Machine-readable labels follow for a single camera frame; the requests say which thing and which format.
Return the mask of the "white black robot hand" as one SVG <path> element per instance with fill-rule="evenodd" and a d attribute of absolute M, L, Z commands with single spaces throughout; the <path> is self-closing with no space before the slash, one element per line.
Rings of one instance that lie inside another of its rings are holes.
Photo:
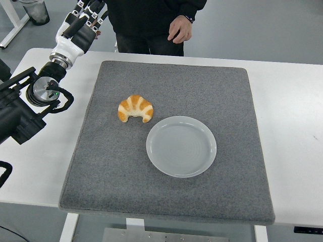
<path fill-rule="evenodd" d="M 92 45 L 95 39 L 92 27 L 99 29 L 108 15 L 105 1 L 77 1 L 58 29 L 50 61 L 71 68 L 76 58 L 87 53 Z"/>

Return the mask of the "person's left hand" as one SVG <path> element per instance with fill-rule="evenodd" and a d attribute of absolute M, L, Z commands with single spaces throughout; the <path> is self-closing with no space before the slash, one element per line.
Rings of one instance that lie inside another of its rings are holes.
<path fill-rule="evenodd" d="M 192 37 L 192 23 L 183 15 L 176 17 L 170 24 L 167 40 L 181 44 Z"/>

